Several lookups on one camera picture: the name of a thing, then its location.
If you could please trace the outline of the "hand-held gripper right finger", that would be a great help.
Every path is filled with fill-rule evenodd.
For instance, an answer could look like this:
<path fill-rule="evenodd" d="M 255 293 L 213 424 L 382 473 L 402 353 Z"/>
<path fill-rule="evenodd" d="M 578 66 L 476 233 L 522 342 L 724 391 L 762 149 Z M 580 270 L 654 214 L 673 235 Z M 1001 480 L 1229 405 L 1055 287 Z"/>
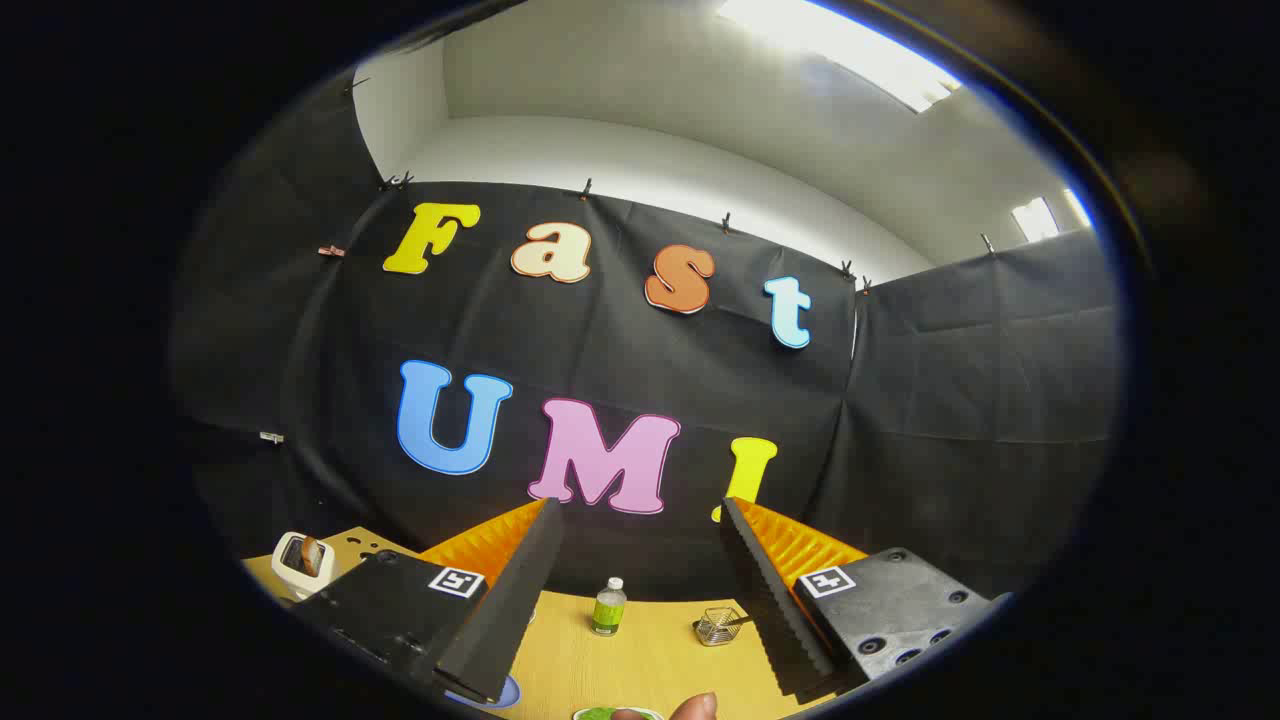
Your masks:
<path fill-rule="evenodd" d="M 1009 601 L 904 547 L 865 553 L 745 498 L 727 497 L 721 509 L 736 602 L 780 691 L 799 701 L 844 694 L 927 659 Z"/>

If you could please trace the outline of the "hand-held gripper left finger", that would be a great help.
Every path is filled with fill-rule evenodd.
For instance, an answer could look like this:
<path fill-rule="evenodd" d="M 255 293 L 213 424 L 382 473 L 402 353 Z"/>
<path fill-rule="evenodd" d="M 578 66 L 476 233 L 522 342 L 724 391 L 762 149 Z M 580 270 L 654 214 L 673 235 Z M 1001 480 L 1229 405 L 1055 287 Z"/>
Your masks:
<path fill-rule="evenodd" d="M 381 550 L 293 611 L 413 691 L 494 702 L 563 536 L 561 503 L 541 498 L 422 553 Z"/>

